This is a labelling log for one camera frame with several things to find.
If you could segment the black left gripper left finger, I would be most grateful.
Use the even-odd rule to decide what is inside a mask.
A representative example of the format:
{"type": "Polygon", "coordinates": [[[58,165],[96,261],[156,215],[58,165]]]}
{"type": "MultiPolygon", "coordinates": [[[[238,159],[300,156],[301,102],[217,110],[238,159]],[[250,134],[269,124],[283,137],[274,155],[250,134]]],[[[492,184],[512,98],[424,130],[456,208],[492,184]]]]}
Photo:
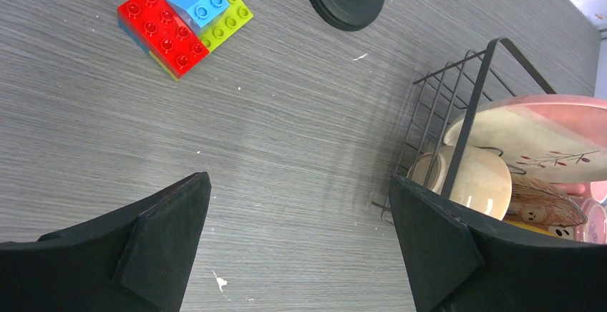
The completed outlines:
{"type": "Polygon", "coordinates": [[[196,172],[99,217],[1,244],[3,311],[179,311],[210,202],[196,172]]]}

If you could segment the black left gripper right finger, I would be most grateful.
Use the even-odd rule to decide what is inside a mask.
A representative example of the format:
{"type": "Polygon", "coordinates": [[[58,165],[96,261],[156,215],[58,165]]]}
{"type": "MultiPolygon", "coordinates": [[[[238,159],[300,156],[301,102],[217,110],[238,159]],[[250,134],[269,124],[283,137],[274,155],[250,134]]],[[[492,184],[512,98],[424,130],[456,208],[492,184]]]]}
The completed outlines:
{"type": "Polygon", "coordinates": [[[606,309],[604,245],[504,223],[401,176],[389,202],[418,311],[606,309]]]}

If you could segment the pink patterned mug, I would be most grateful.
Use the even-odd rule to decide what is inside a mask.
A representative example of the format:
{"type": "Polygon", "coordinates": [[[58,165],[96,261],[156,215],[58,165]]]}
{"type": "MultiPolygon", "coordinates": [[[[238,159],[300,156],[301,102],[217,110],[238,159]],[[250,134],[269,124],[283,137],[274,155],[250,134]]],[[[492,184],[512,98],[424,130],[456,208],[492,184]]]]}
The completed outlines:
{"type": "Polygon", "coordinates": [[[556,183],[580,207],[588,218],[583,225],[573,227],[568,238],[587,243],[606,244],[606,181],[585,183],[556,183]]]}

